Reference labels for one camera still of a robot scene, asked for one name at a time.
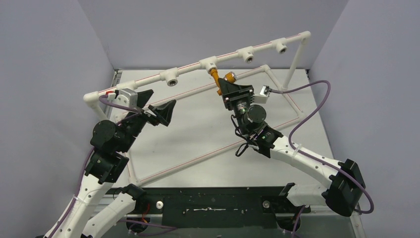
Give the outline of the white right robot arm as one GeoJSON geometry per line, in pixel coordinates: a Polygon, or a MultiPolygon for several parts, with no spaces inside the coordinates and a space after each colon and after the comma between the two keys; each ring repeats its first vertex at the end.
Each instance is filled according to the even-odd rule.
{"type": "Polygon", "coordinates": [[[269,126],[264,107],[255,102],[253,86],[222,78],[217,84],[225,108],[233,112],[231,121],[235,134],[245,140],[246,148],[251,146],[259,154],[287,163],[319,182],[316,186],[289,183],[278,199],[283,211],[290,212],[303,205],[327,206],[344,217],[357,211],[366,185],[355,161],[342,162],[315,155],[269,126]]]}

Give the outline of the yellow plastic water faucet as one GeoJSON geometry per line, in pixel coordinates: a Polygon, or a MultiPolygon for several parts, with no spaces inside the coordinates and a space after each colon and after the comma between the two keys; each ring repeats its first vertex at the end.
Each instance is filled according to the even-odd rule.
{"type": "Polygon", "coordinates": [[[217,69],[216,69],[216,68],[212,68],[212,69],[210,69],[210,70],[208,71],[208,73],[209,73],[209,75],[210,75],[210,76],[214,79],[215,84],[216,84],[216,85],[217,85],[217,87],[218,87],[218,91],[217,91],[217,93],[218,93],[218,95],[219,95],[219,96],[221,96],[221,94],[222,94],[219,81],[221,81],[222,79],[223,79],[223,80],[225,80],[225,81],[228,81],[228,82],[230,82],[230,83],[234,83],[234,82],[236,82],[236,81],[237,81],[237,76],[236,76],[236,74],[235,74],[234,72],[232,72],[232,71],[231,71],[231,72],[228,72],[227,74],[225,74],[225,76],[224,76],[224,77],[220,77],[220,76],[219,76],[218,71],[217,71],[217,69]]]}

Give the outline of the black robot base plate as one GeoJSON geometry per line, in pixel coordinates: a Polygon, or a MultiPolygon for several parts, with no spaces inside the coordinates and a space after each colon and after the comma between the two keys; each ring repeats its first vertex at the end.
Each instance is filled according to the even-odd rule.
{"type": "Polygon", "coordinates": [[[286,199],[285,187],[145,188],[129,218],[159,218],[183,228],[292,229],[299,206],[286,199]]]}

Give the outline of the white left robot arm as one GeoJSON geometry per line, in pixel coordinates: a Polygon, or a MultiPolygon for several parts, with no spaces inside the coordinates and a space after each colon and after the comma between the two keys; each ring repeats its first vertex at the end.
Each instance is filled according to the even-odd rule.
{"type": "Polygon", "coordinates": [[[149,105],[149,111],[142,108],[153,94],[153,90],[135,92],[131,89],[107,91],[98,101],[110,107],[128,111],[119,122],[108,119],[99,121],[92,132],[92,149],[84,162],[78,180],[78,189],[73,194],[66,210],[53,227],[46,232],[46,238],[101,238],[123,216],[133,211],[145,210],[146,192],[135,184],[121,189],[117,198],[94,215],[95,208],[103,196],[126,168],[128,152],[146,124],[168,126],[176,100],[158,106],[149,105]]]}

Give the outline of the white PVC pipe frame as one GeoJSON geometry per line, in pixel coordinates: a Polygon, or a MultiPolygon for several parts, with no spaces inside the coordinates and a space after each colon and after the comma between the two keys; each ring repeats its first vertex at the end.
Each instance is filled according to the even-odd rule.
{"type": "Polygon", "coordinates": [[[303,71],[297,68],[302,52],[311,37],[309,31],[279,38],[257,46],[249,46],[231,53],[202,59],[182,67],[175,67],[157,74],[119,83],[103,91],[84,95],[83,100],[100,119],[107,115],[100,109],[100,96],[124,88],[130,90],[158,89],[158,100],[153,106],[176,100],[174,126],[157,135],[147,133],[147,138],[135,143],[128,151],[130,161],[127,179],[138,186],[150,187],[233,187],[270,184],[267,175],[252,177],[270,166],[270,162],[257,164],[258,155],[246,154],[237,158],[234,151],[243,140],[236,137],[230,116],[216,94],[216,84],[209,71],[218,63],[244,57],[250,60],[254,53],[276,49],[283,53],[288,44],[299,43],[288,70],[283,70],[284,80],[268,65],[240,70],[240,82],[258,86],[268,83],[279,89],[286,88],[294,73],[299,78],[303,71]]]}

